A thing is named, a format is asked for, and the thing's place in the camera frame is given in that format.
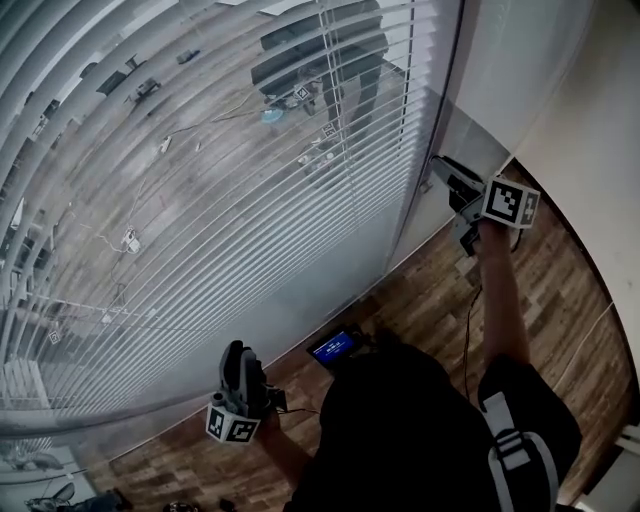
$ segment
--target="blue screen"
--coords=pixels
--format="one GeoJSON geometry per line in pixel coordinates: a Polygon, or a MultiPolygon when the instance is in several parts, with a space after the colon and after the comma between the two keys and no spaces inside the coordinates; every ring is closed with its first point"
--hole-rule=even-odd
{"type": "Polygon", "coordinates": [[[353,347],[353,340],[346,332],[334,336],[324,345],[313,351],[313,355],[322,363],[329,363],[342,354],[345,350],[353,347]]]}

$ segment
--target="forearm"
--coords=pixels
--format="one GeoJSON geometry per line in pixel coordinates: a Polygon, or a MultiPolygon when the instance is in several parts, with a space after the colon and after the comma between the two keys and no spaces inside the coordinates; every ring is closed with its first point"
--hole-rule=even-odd
{"type": "Polygon", "coordinates": [[[293,489],[298,487],[311,456],[281,430],[257,437],[258,443],[284,474],[293,489]]]}
{"type": "Polygon", "coordinates": [[[520,363],[529,362],[518,285],[513,270],[508,233],[501,226],[481,222],[482,249],[478,254],[484,293],[485,366],[505,354],[520,363]]]}

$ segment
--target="white blind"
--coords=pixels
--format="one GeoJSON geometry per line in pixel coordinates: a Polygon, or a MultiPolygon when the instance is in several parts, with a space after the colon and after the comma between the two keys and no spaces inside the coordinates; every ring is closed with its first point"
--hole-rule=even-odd
{"type": "Polygon", "coordinates": [[[278,5],[0,8],[8,422],[213,388],[232,339],[271,361],[384,275],[458,3],[278,5]]]}

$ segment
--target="black shirt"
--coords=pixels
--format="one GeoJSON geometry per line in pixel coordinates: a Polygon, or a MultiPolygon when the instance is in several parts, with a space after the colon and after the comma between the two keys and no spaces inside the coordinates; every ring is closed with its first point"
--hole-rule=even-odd
{"type": "MultiPolygon", "coordinates": [[[[531,365],[506,356],[487,369],[480,403],[499,391],[515,427],[545,441],[562,482],[581,441],[567,407],[531,365]]],[[[481,412],[414,347],[349,361],[327,393],[320,424],[318,452],[286,512],[499,510],[488,466],[493,439],[481,412]]],[[[543,471],[515,487],[516,510],[548,510],[543,471]]]]}

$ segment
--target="blue object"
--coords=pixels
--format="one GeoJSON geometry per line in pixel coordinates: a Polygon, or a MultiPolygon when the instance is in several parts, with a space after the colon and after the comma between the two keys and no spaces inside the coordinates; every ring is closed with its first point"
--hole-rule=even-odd
{"type": "Polygon", "coordinates": [[[275,123],[279,121],[284,115],[284,110],[280,110],[279,108],[272,108],[270,110],[265,110],[262,113],[262,122],[265,124],[275,123]]]}
{"type": "Polygon", "coordinates": [[[313,351],[313,355],[321,363],[329,363],[353,346],[354,341],[343,331],[316,348],[313,351]]]}

